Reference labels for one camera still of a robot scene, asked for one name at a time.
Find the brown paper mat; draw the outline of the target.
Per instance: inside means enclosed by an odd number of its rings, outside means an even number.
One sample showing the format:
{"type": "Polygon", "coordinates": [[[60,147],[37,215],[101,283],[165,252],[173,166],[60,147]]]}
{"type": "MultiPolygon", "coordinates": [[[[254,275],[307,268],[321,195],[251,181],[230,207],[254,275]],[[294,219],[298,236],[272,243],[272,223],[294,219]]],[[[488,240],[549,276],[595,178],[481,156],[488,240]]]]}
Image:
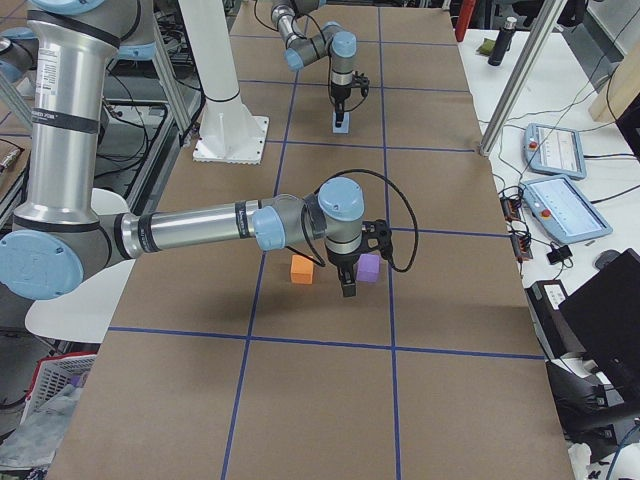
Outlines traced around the brown paper mat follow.
{"type": "Polygon", "coordinates": [[[231,34],[258,165],[177,160],[188,210],[304,196],[353,169],[394,257],[344,298],[332,267],[290,281],[252,240],[134,265],[53,479],[569,479],[573,472],[448,16],[327,6],[372,81],[331,131],[328,66],[288,70],[266,6],[231,34]]]}

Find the white plastic basket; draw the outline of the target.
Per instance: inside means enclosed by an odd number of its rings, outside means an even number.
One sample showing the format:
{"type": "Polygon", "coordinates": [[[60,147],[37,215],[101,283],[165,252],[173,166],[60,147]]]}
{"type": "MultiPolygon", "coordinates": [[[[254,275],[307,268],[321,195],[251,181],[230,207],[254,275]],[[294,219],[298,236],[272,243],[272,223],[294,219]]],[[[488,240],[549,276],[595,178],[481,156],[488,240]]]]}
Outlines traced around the white plastic basket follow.
{"type": "Polygon", "coordinates": [[[76,352],[41,359],[32,376],[25,398],[20,423],[58,394],[73,378],[88,372],[97,357],[96,352],[76,352]]]}

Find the black bottle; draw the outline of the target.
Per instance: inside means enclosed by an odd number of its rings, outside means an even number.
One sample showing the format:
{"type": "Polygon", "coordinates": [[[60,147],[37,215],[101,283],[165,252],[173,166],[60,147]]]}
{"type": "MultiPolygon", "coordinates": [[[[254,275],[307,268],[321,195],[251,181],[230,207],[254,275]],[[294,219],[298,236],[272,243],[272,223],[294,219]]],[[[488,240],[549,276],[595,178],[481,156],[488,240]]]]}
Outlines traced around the black bottle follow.
{"type": "Polygon", "coordinates": [[[509,16],[505,19],[503,26],[499,30],[495,40],[493,50],[488,58],[488,64],[491,66],[499,66],[510,48],[513,35],[516,31],[517,18],[509,16]]]}

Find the orange block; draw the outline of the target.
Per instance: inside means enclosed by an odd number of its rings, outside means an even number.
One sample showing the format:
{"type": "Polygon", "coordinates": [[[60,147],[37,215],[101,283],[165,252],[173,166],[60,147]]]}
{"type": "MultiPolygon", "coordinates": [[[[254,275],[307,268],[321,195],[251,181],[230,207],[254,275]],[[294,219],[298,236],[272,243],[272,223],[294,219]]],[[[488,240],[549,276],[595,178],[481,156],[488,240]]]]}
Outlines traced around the orange block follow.
{"type": "Polygon", "coordinates": [[[293,255],[290,264],[290,280],[293,284],[312,285],[315,264],[301,256],[293,255]]]}

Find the black label printer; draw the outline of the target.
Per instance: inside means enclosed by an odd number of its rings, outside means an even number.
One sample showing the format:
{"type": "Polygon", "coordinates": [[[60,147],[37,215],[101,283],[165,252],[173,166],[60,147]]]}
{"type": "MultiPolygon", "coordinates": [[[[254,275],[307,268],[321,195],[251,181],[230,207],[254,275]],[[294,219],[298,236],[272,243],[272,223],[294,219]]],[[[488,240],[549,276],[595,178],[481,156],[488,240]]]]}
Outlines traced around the black label printer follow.
{"type": "Polygon", "coordinates": [[[536,281],[525,292],[544,352],[550,358],[584,354],[584,346],[560,311],[560,304],[568,297],[562,281],[536,281]]]}

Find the aluminium frame post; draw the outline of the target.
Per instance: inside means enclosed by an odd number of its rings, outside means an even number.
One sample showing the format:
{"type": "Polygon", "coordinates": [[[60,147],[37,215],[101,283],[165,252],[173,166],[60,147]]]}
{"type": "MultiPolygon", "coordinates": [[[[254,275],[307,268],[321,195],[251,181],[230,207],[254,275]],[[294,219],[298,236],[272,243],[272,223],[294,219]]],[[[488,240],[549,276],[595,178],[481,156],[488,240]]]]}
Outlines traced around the aluminium frame post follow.
{"type": "Polygon", "coordinates": [[[561,0],[543,2],[479,144],[482,156],[490,155],[565,6],[561,0]]]}

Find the near teach pendant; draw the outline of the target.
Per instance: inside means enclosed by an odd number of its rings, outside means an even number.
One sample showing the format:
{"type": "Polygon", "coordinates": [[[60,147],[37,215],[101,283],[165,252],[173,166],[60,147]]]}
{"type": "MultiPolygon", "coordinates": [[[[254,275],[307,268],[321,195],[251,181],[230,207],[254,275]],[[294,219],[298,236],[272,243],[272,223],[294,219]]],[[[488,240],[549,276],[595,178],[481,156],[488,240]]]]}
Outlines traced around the near teach pendant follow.
{"type": "Polygon", "coordinates": [[[613,228],[566,175],[525,181],[523,200],[549,236],[560,244],[604,237],[613,228]]]}

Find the teach pendant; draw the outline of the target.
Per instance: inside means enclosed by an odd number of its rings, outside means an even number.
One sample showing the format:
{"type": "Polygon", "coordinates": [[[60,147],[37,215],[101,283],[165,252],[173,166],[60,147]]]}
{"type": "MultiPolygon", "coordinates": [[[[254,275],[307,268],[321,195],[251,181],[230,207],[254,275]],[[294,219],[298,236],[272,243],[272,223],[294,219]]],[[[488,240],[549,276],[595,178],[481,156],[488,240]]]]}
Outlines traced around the teach pendant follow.
{"type": "Polygon", "coordinates": [[[536,173],[587,176],[580,133],[574,129],[530,123],[524,133],[526,165],[536,173]]]}
{"type": "Polygon", "coordinates": [[[523,200],[549,236],[560,244],[604,237],[613,228],[566,175],[525,181],[523,200]]]}

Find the purple block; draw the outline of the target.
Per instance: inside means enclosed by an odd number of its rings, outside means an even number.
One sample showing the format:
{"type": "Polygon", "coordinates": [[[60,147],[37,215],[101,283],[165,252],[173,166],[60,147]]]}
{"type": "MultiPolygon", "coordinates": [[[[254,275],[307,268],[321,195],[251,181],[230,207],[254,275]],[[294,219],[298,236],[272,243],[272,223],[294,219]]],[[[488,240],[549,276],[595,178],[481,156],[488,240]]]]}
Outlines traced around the purple block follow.
{"type": "Polygon", "coordinates": [[[381,258],[377,254],[362,254],[357,262],[356,280],[376,283],[380,277],[381,258]]]}

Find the black monitor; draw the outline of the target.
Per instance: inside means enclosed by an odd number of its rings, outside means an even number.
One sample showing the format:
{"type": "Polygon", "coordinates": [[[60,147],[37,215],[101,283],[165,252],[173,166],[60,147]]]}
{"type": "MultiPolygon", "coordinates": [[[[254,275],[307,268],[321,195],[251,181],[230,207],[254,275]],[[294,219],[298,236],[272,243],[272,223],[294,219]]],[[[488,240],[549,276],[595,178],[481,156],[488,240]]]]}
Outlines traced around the black monitor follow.
{"type": "Polygon", "coordinates": [[[639,254],[629,248],[569,295],[560,312],[605,375],[639,386],[639,254]]]}

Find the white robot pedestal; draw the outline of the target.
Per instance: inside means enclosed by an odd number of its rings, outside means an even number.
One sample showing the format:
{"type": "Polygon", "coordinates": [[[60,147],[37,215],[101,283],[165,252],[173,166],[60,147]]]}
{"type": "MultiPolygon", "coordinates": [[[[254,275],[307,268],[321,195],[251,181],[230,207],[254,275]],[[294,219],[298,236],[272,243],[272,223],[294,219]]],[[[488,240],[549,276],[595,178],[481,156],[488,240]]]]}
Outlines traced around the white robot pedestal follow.
{"type": "Polygon", "coordinates": [[[258,164],[269,119],[243,103],[223,3],[179,3],[194,56],[205,106],[193,158],[199,162],[258,164]]]}

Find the blue block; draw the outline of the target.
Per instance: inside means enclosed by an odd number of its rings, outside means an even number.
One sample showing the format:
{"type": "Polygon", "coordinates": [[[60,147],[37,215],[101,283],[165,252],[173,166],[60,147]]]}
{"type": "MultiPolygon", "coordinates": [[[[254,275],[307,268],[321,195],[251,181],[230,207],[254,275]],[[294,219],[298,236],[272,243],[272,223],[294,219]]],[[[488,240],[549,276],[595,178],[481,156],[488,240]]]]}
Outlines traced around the blue block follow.
{"type": "Polygon", "coordinates": [[[334,134],[348,134],[350,129],[350,113],[346,112],[342,117],[336,113],[332,116],[332,132],[334,134]]]}

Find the far teach pendant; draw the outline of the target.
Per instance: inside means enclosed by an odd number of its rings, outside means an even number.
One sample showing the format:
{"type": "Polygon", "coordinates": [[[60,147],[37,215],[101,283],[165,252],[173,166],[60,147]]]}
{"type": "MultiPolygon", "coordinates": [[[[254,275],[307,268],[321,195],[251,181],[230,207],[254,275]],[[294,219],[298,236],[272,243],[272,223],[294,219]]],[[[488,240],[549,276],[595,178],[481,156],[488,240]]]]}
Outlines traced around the far teach pendant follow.
{"type": "Polygon", "coordinates": [[[574,129],[530,123],[524,133],[526,165],[536,173],[587,176],[580,133],[574,129]]]}

